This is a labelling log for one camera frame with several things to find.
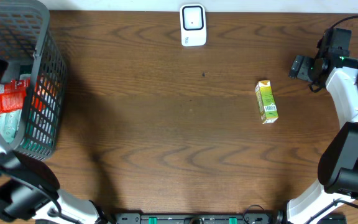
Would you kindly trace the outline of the yellow green juice carton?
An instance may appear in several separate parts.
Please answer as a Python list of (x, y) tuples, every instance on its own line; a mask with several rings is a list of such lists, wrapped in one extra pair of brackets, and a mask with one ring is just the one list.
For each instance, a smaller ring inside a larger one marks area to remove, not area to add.
[(262, 123), (274, 123), (278, 119), (278, 111), (273, 97), (270, 80), (258, 81), (255, 86), (255, 94)]

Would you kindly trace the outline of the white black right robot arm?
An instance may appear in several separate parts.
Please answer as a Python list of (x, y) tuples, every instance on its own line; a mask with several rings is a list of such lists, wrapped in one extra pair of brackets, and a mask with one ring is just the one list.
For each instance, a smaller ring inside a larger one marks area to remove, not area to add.
[(358, 60), (297, 56), (290, 75), (327, 89), (339, 120), (340, 130), (319, 160), (317, 180), (287, 203), (283, 217), (287, 223), (318, 223), (358, 200)]

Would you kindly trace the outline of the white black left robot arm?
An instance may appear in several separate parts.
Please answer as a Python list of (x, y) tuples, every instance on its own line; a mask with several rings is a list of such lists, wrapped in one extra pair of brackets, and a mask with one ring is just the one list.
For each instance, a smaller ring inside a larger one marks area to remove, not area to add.
[[(19, 134), (47, 148), (58, 131), (65, 82), (38, 74), (33, 65), (25, 89)], [(12, 148), (0, 133), (0, 219), (34, 219), (45, 223), (109, 223), (90, 200), (80, 200), (60, 188), (55, 174), (34, 151)]]

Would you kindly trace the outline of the red snack bag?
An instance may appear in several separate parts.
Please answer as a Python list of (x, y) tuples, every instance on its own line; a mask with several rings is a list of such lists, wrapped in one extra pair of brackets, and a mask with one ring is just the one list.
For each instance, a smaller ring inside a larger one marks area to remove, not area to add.
[(21, 110), (30, 80), (12, 80), (8, 84), (0, 84), (0, 114)]

